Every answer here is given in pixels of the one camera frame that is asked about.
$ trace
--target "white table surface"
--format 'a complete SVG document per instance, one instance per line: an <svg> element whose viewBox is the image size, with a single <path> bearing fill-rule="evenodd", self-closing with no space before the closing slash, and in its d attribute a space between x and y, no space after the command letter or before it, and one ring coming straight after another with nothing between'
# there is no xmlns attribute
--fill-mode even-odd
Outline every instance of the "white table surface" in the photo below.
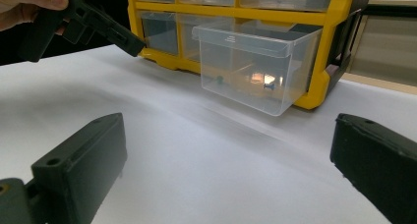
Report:
<svg viewBox="0 0 417 224"><path fill-rule="evenodd" d="M0 66L0 178L122 112L129 159L94 224L387 223L329 161L350 113L417 140L417 96L340 81L318 109L271 117L115 46Z"/></svg>

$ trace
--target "yellow storage drawer cabinet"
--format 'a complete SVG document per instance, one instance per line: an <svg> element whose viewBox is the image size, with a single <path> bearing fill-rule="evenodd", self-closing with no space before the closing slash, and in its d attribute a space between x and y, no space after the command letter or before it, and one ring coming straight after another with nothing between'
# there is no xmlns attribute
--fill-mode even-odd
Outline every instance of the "yellow storage drawer cabinet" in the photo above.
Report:
<svg viewBox="0 0 417 224"><path fill-rule="evenodd" d="M129 0L141 55L271 115L320 106L368 0Z"/></svg>

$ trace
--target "hand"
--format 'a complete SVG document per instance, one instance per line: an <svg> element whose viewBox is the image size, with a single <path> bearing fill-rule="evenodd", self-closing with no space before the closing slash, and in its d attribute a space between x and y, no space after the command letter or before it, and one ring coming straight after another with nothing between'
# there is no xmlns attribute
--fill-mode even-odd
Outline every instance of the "hand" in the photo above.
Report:
<svg viewBox="0 0 417 224"><path fill-rule="evenodd" d="M68 0L0 0L0 31L33 22L39 8L64 10Z"/></svg>

